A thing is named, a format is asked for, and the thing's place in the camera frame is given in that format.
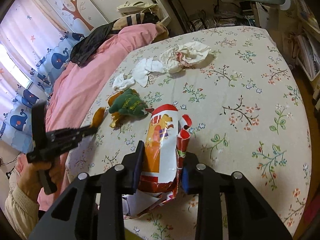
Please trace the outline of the cream left sleeve forearm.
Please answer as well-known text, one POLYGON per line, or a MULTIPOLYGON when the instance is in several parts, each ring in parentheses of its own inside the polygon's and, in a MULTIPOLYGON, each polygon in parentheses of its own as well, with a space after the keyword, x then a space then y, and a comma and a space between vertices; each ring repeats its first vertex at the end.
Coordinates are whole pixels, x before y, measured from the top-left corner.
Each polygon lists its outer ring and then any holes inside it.
POLYGON ((38 202, 31 200, 19 186, 9 191, 4 214, 21 239, 28 239, 39 222, 39 207, 38 202))

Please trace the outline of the left hand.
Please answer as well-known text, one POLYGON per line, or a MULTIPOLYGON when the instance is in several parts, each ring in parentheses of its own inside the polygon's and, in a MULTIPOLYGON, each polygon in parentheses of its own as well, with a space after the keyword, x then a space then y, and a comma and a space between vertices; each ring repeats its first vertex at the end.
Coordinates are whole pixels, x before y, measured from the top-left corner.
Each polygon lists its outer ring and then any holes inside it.
POLYGON ((27 164, 18 179, 18 187, 33 201, 37 202, 39 193, 42 189, 42 184, 39 177, 40 170, 49 170, 49 176, 53 183, 58 184, 62 179, 60 158, 55 158, 55 161, 45 162, 38 161, 27 164))

